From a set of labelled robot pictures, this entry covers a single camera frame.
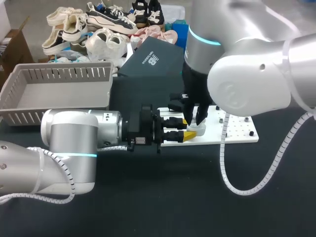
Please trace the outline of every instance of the gray basket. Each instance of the gray basket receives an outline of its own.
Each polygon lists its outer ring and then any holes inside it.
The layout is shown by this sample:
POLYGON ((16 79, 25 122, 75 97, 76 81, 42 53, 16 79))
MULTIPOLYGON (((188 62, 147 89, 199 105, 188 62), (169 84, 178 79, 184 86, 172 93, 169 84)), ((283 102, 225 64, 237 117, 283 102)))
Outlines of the gray basket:
POLYGON ((0 93, 11 126, 39 125, 48 109, 108 109, 113 64, 33 63, 14 68, 0 93))

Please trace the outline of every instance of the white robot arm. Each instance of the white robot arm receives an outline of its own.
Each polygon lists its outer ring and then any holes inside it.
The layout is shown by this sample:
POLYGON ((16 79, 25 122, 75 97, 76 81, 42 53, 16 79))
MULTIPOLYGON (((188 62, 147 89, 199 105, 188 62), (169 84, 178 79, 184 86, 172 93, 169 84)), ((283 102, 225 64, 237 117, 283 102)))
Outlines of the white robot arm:
POLYGON ((190 99, 185 119, 191 122, 190 106, 200 103, 197 120, 203 120, 212 100, 237 116, 286 108, 294 101, 310 112, 316 105, 315 48, 316 35, 302 37, 261 0, 194 1, 185 54, 190 73, 183 75, 190 99), (191 90, 199 84, 198 93, 191 90))

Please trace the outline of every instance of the perforated white board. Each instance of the perforated white board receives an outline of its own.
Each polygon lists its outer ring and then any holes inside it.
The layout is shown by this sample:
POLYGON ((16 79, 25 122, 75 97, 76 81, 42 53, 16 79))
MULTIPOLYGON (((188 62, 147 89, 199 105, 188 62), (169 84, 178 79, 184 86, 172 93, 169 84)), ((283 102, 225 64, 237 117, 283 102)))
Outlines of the perforated white board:
MULTIPOLYGON (((194 108, 193 114, 197 113, 197 107, 194 108)), ((170 112, 168 108, 159 108, 160 116, 164 119, 169 117, 184 118, 183 113, 170 112)), ((194 145, 210 145, 210 144, 220 144, 223 124, 219 122, 219 119, 225 118, 225 111, 216 110, 216 106, 210 106, 208 109, 208 117, 206 118, 206 131, 201 137, 196 137, 190 141, 184 143, 177 142, 164 142, 161 146, 171 147, 171 146, 194 146, 194 145)), ((226 143, 252 143, 258 142, 259 136, 255 125, 251 117, 249 122, 245 122, 244 117, 230 116, 227 130, 226 143)), ((176 131, 176 129, 165 128, 165 132, 176 131)))

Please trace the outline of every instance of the cable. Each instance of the cable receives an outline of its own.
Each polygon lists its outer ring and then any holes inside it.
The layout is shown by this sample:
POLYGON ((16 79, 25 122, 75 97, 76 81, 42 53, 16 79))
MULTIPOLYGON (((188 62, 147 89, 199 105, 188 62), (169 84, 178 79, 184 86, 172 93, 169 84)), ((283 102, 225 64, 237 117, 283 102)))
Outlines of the cable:
POLYGON ((264 186, 271 180, 273 174, 275 173, 283 154, 285 153, 288 145, 290 144, 291 140, 295 136, 296 132, 300 129, 300 127, 313 115, 311 113, 306 113, 303 116, 300 117, 300 119, 294 124, 294 126, 291 128, 290 132, 287 134, 285 140, 283 141, 282 145, 279 148, 279 151, 276 154, 276 157, 268 171, 268 173, 265 175, 263 180, 254 188, 246 191, 238 190, 236 189, 228 180, 228 177, 226 175, 225 170, 225 162, 224 162, 224 152, 225 152, 225 138, 227 134, 227 127, 228 127, 228 121, 230 114, 226 113, 225 115, 225 121, 223 125, 223 131, 222 131, 222 139, 221 139, 221 147, 220 147, 220 166, 221 166, 221 173, 224 180, 224 183, 226 186, 235 194, 241 195, 241 196, 249 196, 252 194, 257 193, 261 189, 263 189, 264 186))
POLYGON ((127 146, 115 146, 115 147, 105 147, 97 149, 98 152, 108 152, 108 151, 128 151, 127 146))
POLYGON ((74 196, 76 194, 75 183, 74 183, 74 179, 71 173, 69 172, 68 167, 64 164, 64 162, 57 155, 55 155, 53 152, 50 152, 48 150, 38 148, 38 147, 28 147, 27 149, 38 152, 38 153, 43 152, 45 155, 51 157, 54 161, 56 161, 57 164, 63 169, 63 171, 66 174, 66 177, 68 178, 68 182, 71 187, 71 193, 69 197, 66 199, 54 199, 54 198, 44 197, 44 196, 36 195, 36 194, 23 194, 23 193, 8 194, 8 195, 4 195, 0 197, 0 205, 6 203, 11 198, 34 198, 37 200, 42 200, 42 201, 46 201, 46 202, 50 202, 54 204, 66 204, 66 203, 71 202, 74 199, 74 196))

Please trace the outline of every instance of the blue box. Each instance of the blue box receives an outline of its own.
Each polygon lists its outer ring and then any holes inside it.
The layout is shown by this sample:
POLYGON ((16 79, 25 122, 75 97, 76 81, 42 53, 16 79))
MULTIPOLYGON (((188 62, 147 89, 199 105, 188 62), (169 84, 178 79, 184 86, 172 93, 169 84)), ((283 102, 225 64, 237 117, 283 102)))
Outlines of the blue box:
POLYGON ((178 34, 178 40, 176 42, 176 45, 183 48, 184 51, 187 46, 189 25, 172 24, 172 29, 178 34))

